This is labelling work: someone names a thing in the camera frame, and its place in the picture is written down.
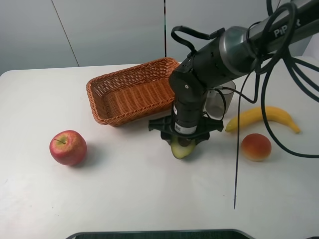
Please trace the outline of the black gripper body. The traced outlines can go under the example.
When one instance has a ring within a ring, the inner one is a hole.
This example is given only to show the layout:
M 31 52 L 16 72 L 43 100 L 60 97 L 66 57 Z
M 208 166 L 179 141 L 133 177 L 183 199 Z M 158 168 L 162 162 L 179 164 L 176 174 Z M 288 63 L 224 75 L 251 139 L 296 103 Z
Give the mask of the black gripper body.
M 160 131 L 160 137 L 169 145 L 178 143 L 181 146 L 198 145 L 210 138 L 210 132 L 223 130 L 223 121 L 201 117 L 194 132 L 189 133 L 191 128 L 185 128 L 178 125 L 173 115 L 165 116 L 158 119 L 149 120 L 149 131 Z

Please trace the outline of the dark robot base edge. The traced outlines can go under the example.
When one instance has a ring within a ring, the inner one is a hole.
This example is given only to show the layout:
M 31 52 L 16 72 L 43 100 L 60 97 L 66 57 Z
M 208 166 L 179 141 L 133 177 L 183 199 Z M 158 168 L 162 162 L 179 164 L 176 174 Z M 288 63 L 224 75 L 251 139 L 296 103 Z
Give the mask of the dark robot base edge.
M 68 239 L 252 239 L 239 230 L 168 230 L 127 232 L 80 232 Z

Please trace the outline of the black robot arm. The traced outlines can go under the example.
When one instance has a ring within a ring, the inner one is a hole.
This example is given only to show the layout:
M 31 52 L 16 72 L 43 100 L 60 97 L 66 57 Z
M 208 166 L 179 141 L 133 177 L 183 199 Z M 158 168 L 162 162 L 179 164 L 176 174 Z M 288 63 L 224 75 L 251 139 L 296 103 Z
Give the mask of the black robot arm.
M 284 41 L 294 43 L 319 31 L 319 3 L 294 0 L 281 5 L 267 19 L 250 28 L 221 28 L 211 34 L 176 26 L 171 37 L 189 48 L 186 59 L 171 73 L 175 97 L 171 114 L 149 121 L 163 140 L 176 136 L 200 143 L 211 131 L 222 131 L 222 120 L 206 115 L 207 93 L 252 71 L 259 56 L 282 53 Z

